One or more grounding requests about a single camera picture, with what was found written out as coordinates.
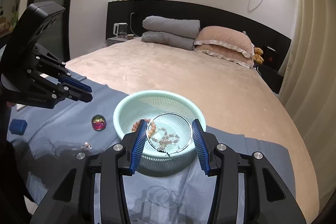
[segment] basket rim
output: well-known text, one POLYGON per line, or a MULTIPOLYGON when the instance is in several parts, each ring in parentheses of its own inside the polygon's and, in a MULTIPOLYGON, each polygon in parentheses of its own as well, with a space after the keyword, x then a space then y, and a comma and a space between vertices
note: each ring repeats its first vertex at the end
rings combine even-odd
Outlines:
MULTIPOLYGON (((119 104, 116 106, 114 113, 113 113, 113 126, 114 129, 118 135, 118 137, 122 140, 125 136, 125 133, 123 132, 123 130, 121 129, 120 123, 119 123, 119 117, 120 117, 120 113, 122 111, 122 109, 133 99, 136 98, 143 98, 143 97, 149 97, 149 96, 169 96, 172 99, 189 105, 189 108, 192 109, 193 112, 195 112, 196 117, 198 117, 199 122, 203 128, 203 130, 206 130, 206 122, 205 122, 205 118, 202 114, 202 112, 200 111, 200 109, 189 99, 178 95, 176 93, 173 92, 169 92, 169 91, 164 91, 164 90, 143 90, 143 91, 139 91, 139 92, 135 92, 131 95, 128 95, 127 97, 125 97, 124 99, 122 99, 119 104)), ((195 149, 195 144, 194 144, 194 140, 190 143, 190 145, 183 151, 181 151, 180 153, 176 153, 176 154, 172 154, 170 157, 168 157, 166 154, 162 153, 162 155, 158 155, 157 151, 143 151, 143 155, 147 156, 147 157, 152 157, 155 159, 172 159, 172 158, 176 158, 176 157, 180 157, 183 156, 191 151, 193 151, 195 149)))

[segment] black headboard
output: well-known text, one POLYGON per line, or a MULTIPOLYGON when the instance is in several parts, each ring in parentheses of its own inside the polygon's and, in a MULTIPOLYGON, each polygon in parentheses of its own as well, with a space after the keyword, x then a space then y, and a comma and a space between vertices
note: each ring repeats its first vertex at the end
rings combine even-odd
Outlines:
POLYGON ((222 26, 239 32, 246 31, 256 47, 269 46, 279 53, 279 59, 274 64, 276 70, 280 68, 291 43, 291 40, 283 34, 247 17, 205 5, 171 0, 121 0, 109 2, 106 38, 115 36, 113 35, 113 25, 115 23, 128 23, 127 33, 132 33, 130 29, 131 13, 135 13, 132 16, 132 29, 138 36, 146 32, 142 27, 142 21, 147 16, 198 19, 201 22, 201 28, 222 26))

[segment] beige curtain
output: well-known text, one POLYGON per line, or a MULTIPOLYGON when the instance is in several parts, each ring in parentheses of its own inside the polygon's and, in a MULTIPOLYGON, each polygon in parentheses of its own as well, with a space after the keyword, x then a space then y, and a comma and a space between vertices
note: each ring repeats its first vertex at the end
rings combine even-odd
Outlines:
POLYGON ((320 208, 336 185, 336 0, 298 0, 279 100, 310 153, 320 208))

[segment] basket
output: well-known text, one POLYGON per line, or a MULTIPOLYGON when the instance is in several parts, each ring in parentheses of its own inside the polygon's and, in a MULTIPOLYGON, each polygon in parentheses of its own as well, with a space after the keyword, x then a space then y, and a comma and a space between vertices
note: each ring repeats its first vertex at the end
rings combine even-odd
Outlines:
MULTIPOLYGON (((155 116, 172 112, 185 117, 190 123, 199 119, 203 130, 206 123, 202 112, 190 100, 172 92, 162 90, 145 90, 134 93, 124 98, 115 108, 113 124, 120 139, 130 133, 133 124, 140 119, 152 119, 155 116)), ((172 126, 178 127, 174 121, 169 121, 172 126)), ((183 151, 168 157, 156 151, 146 141, 139 171, 147 175, 165 176, 174 174, 191 164, 196 157, 195 145, 192 141, 183 151)))

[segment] stuffed animal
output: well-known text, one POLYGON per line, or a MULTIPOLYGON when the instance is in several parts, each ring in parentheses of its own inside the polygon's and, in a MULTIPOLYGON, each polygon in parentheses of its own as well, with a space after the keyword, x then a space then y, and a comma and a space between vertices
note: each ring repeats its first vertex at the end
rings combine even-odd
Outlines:
POLYGON ((262 65, 264 62, 264 59, 261 57, 263 55, 263 50, 261 48, 253 48, 254 55, 252 56, 252 60, 255 61, 257 64, 262 65))

